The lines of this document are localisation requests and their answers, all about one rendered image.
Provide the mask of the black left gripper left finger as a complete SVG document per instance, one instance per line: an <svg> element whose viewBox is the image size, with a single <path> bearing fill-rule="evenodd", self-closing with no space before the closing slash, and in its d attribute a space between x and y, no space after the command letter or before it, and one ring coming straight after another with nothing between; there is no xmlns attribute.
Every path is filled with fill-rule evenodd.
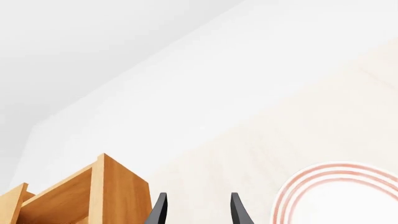
<svg viewBox="0 0 398 224"><path fill-rule="evenodd" d="M149 214L145 224L165 224L167 218L167 194L162 192Z"/></svg>

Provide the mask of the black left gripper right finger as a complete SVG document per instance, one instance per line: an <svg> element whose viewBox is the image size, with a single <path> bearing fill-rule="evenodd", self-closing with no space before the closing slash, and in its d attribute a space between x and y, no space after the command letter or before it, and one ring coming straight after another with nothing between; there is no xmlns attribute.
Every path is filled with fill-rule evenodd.
<svg viewBox="0 0 398 224"><path fill-rule="evenodd" d="M254 224L236 192L231 194L230 210L233 224Z"/></svg>

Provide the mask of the wooden drawer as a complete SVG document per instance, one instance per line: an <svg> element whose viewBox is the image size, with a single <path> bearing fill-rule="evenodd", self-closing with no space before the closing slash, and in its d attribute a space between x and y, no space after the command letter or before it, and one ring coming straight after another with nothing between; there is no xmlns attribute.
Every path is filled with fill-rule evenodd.
<svg viewBox="0 0 398 224"><path fill-rule="evenodd" d="M107 154L22 203L16 224L144 224L149 184Z"/></svg>

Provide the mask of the wooden cabinet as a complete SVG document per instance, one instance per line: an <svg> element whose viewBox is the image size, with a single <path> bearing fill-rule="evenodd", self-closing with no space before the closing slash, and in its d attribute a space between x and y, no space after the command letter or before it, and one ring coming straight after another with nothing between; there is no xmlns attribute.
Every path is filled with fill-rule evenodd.
<svg viewBox="0 0 398 224"><path fill-rule="evenodd" d="M0 195L0 224L16 224L22 203L35 195L27 191L28 186L24 182Z"/></svg>

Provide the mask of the white plate with red rings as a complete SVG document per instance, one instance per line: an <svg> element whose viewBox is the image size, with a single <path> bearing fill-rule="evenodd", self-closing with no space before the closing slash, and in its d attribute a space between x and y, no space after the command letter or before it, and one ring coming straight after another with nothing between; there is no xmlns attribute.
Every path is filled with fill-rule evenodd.
<svg viewBox="0 0 398 224"><path fill-rule="evenodd" d="M398 173L348 161L308 166L282 185L269 224L398 224Z"/></svg>

